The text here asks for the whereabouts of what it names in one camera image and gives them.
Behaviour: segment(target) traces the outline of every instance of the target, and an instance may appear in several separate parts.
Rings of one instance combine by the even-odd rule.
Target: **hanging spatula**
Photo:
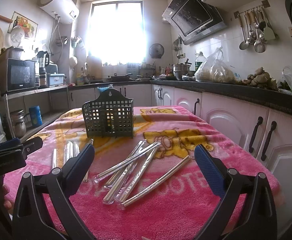
[[[264,28],[265,40],[266,41],[275,40],[276,39],[275,34],[273,33],[273,30],[267,24],[267,17],[266,17],[264,8],[262,6],[260,8],[266,22],[266,27]]]

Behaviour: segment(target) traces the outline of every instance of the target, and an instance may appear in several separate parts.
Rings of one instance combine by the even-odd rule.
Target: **window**
[[[142,2],[116,2],[93,6],[89,54],[102,63],[140,63],[146,46]]]

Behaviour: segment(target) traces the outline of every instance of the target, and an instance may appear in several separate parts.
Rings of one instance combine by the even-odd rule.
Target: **finger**
[[[4,201],[4,208],[6,208],[7,210],[12,208],[11,202],[7,199]]]
[[[7,195],[9,193],[10,189],[6,184],[3,184],[3,193],[4,195]]]

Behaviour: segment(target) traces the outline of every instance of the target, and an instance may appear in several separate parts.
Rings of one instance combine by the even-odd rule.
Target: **microwave oven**
[[[0,61],[0,92],[39,87],[39,64],[34,60],[8,58]]]
[[[226,28],[219,11],[201,0],[172,0],[162,15],[185,45]]]

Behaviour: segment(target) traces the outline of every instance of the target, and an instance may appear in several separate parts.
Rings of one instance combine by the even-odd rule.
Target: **shelf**
[[[68,87],[67,85],[64,85],[64,86],[58,86],[58,87],[33,89],[33,90],[29,90],[29,91],[15,92],[15,93],[7,94],[7,99],[19,98],[19,97],[23,97],[23,96],[27,96],[27,95],[48,92],[48,91],[63,89],[63,88],[67,88],[67,87]]]
[[[49,112],[42,115],[42,122],[43,124],[39,127],[34,128],[31,125],[31,122],[26,123],[26,134],[21,138],[21,142],[28,140],[34,134],[38,133],[44,127],[50,125],[56,119],[58,119],[62,114],[66,113],[68,110],[56,111],[56,112]]]

